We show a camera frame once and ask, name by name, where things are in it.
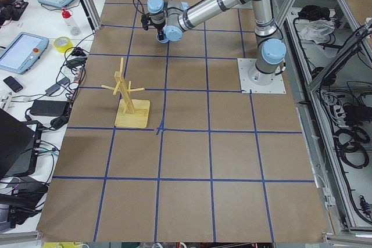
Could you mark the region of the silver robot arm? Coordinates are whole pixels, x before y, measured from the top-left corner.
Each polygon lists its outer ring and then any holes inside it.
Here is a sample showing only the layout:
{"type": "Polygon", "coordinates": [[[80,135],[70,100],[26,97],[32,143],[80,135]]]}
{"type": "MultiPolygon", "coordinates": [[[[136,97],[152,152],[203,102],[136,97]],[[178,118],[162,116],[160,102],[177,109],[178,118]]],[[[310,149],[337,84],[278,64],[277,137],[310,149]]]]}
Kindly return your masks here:
{"type": "Polygon", "coordinates": [[[186,31],[247,2],[252,3],[256,23],[259,56],[255,67],[262,74],[275,74],[287,49],[277,37],[278,25],[273,16],[271,0],[200,0],[192,6],[184,1],[147,0],[147,9],[141,16],[142,28],[156,28],[156,38],[161,43],[177,42],[186,31]]]}

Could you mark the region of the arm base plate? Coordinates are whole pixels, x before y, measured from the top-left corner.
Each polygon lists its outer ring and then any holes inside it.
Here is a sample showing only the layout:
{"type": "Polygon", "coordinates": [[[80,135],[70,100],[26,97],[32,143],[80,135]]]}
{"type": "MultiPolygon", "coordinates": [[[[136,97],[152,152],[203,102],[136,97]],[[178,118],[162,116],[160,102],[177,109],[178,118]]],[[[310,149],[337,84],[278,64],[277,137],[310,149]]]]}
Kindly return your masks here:
{"type": "Polygon", "coordinates": [[[256,68],[256,59],[238,58],[241,92],[246,94],[286,94],[282,74],[263,74],[256,68]]]}

